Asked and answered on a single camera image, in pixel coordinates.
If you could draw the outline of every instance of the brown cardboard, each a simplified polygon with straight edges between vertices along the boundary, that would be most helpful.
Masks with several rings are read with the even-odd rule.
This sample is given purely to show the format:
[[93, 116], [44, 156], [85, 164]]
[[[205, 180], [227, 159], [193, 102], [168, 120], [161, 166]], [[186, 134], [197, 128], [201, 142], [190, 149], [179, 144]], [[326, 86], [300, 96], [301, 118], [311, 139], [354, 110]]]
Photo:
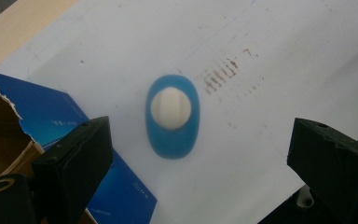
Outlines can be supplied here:
[[[0, 95], [0, 175], [25, 174], [33, 176], [31, 162], [43, 151], [19, 124], [19, 116], [11, 102]], [[95, 223], [85, 212], [79, 223]]]

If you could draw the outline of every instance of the blue and white object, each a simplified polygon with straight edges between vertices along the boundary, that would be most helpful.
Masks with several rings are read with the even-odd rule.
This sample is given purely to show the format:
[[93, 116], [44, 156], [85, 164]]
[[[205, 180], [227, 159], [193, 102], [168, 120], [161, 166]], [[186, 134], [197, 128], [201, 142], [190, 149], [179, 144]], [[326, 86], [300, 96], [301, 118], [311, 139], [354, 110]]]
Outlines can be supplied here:
[[199, 132], [200, 101], [190, 80], [177, 75], [157, 79], [145, 112], [147, 136], [160, 157], [180, 159], [191, 151]]

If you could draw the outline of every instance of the white surface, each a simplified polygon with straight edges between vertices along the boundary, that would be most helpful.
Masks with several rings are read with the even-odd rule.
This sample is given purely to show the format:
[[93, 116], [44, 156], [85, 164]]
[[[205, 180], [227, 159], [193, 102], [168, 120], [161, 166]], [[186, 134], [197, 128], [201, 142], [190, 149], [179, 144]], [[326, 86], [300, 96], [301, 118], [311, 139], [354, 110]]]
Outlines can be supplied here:
[[[256, 223], [303, 183], [285, 164], [295, 117], [358, 138], [358, 1], [79, 1], [0, 64], [109, 115], [114, 148], [158, 198], [152, 223]], [[145, 132], [154, 80], [200, 96], [184, 159]]]
[[155, 95], [150, 109], [153, 120], [158, 125], [175, 130], [182, 127], [190, 118], [191, 103], [182, 91], [168, 87]]

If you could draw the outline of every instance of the white circle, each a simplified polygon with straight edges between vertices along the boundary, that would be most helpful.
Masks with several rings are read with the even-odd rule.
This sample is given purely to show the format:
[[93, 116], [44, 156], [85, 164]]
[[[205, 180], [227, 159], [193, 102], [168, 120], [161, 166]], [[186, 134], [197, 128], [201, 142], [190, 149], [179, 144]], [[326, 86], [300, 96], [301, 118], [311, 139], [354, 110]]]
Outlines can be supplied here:
[[151, 112], [158, 125], [175, 130], [185, 125], [190, 118], [191, 103], [182, 91], [168, 87], [155, 95]]

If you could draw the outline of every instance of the cardboard box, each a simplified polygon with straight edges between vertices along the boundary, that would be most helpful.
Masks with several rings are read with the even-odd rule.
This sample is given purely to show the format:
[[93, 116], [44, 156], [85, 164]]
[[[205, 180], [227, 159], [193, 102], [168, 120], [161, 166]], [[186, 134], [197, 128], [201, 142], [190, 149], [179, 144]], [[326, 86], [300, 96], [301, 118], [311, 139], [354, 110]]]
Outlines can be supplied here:
[[[67, 93], [0, 75], [0, 175], [32, 177], [30, 162], [86, 120]], [[115, 152], [81, 223], [149, 223], [156, 202]]]

